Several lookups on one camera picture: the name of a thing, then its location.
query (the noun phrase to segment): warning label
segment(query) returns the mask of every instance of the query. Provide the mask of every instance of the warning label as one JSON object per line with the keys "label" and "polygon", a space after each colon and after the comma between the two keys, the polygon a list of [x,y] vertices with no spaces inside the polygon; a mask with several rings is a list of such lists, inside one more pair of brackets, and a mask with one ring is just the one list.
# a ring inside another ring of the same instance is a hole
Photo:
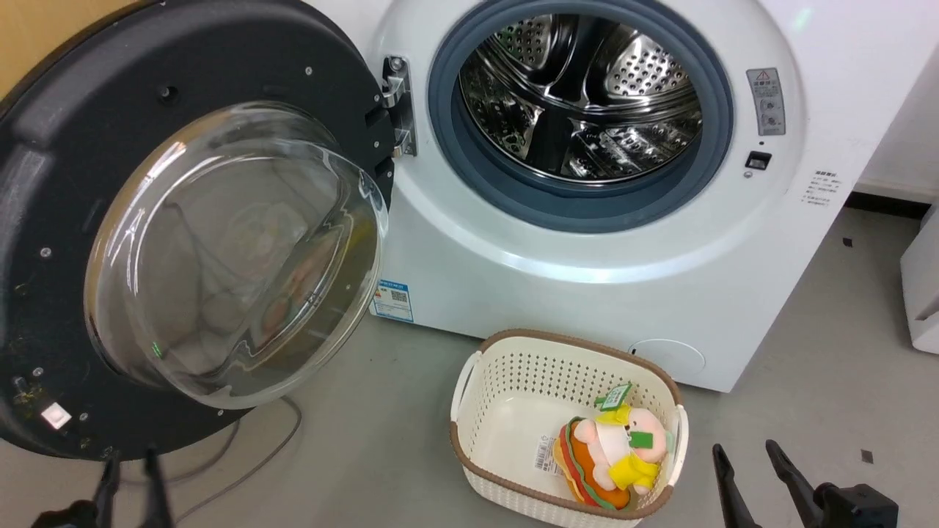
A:
{"label": "warning label", "polygon": [[786,133],[786,108],[782,102],[782,84],[775,68],[747,70],[747,80],[757,110],[757,130],[760,135]]}
{"label": "warning label", "polygon": [[841,189],[841,179],[838,174],[823,170],[815,171],[808,187],[802,193],[802,203],[811,206],[828,207],[835,195]]}

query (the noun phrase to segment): brown basket rim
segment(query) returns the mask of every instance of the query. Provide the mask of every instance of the brown basket rim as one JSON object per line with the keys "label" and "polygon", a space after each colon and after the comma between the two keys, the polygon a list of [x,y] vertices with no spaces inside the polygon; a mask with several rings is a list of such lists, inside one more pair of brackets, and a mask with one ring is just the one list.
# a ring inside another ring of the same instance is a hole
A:
{"label": "brown basket rim", "polygon": [[[493,334],[491,337],[486,339],[482,345],[480,345],[479,351],[481,353],[485,353],[486,350],[495,345],[497,342],[503,339],[508,339],[509,337],[532,337],[535,339],[541,339],[543,341],[553,341],[555,343],[562,343],[564,345],[571,345],[574,347],[580,347],[582,349],[599,352],[601,354],[606,354],[616,359],[641,366],[652,371],[656,374],[656,376],[661,378],[662,381],[664,381],[665,384],[669,387],[671,396],[675,400],[675,405],[682,405],[682,394],[678,390],[678,385],[668,374],[666,374],[664,370],[662,370],[661,367],[648,360],[638,358],[632,354],[627,354],[622,350],[614,349],[613,347],[607,347],[606,345],[600,345],[599,343],[594,343],[586,339],[571,337],[569,335],[553,334],[551,332],[543,332],[540,330],[513,329]],[[669,498],[674,491],[672,485],[666,485],[662,489],[662,492],[659,493],[658,497],[656,497],[650,505],[646,505],[637,510],[608,510],[597,506],[585,505],[570,499],[562,499],[560,497],[555,497],[554,495],[548,495],[547,493],[543,493],[537,489],[531,489],[506,478],[502,478],[497,474],[493,474],[477,466],[470,460],[469,457],[467,457],[466,453],[463,451],[463,447],[460,445],[458,427],[456,422],[453,421],[450,422],[450,444],[453,446],[456,457],[459,459],[460,463],[463,464],[463,467],[480,478],[488,480],[494,484],[498,484],[503,488],[511,489],[516,493],[521,493],[522,495],[531,497],[532,499],[536,499],[551,505],[560,506],[562,508],[572,509],[581,513],[595,515],[597,517],[606,517],[616,520],[644,519],[661,509],[662,506],[664,506],[665,503],[669,501]]]}

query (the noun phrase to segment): green tag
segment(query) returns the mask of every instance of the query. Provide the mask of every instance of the green tag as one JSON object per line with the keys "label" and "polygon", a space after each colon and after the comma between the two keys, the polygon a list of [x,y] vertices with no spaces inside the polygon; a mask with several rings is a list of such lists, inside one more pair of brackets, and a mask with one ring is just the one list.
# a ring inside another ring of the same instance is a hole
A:
{"label": "green tag", "polygon": [[620,385],[619,387],[613,387],[607,393],[606,397],[598,397],[593,405],[599,405],[600,411],[615,411],[621,408],[626,402],[626,395],[629,394],[629,389],[631,388],[633,388],[631,382],[628,382],[626,385]]}
{"label": "green tag", "polygon": [[652,433],[629,433],[629,446],[633,449],[652,449]]}

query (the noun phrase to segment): front-loading washing machine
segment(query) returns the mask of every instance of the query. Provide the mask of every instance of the front-loading washing machine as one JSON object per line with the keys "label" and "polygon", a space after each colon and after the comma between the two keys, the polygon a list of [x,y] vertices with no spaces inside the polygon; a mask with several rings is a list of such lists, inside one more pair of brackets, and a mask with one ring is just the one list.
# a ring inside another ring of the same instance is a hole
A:
{"label": "front-loading washing machine", "polygon": [[577,335],[730,391],[937,21],[921,2],[394,2],[366,58],[408,59],[418,147],[373,313]]}
{"label": "front-loading washing machine", "polygon": [[935,45],[909,4],[130,4],[0,103],[0,436],[179,448],[367,309],[730,390]]}

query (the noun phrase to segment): laundry basket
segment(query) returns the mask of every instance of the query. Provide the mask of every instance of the laundry basket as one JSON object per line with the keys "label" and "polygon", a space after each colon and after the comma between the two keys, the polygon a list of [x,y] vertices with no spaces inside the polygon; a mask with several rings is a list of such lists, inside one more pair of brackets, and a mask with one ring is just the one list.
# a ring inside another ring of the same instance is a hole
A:
{"label": "laundry basket", "polygon": [[[598,396],[632,382],[627,403],[652,411],[673,435],[655,485],[624,510],[576,502],[551,462],[550,446],[574,416],[592,418]],[[675,382],[636,356],[589,341],[510,330],[467,360],[450,409],[450,441],[473,489],[518,513],[571,528],[629,527],[671,496],[688,446]]]}

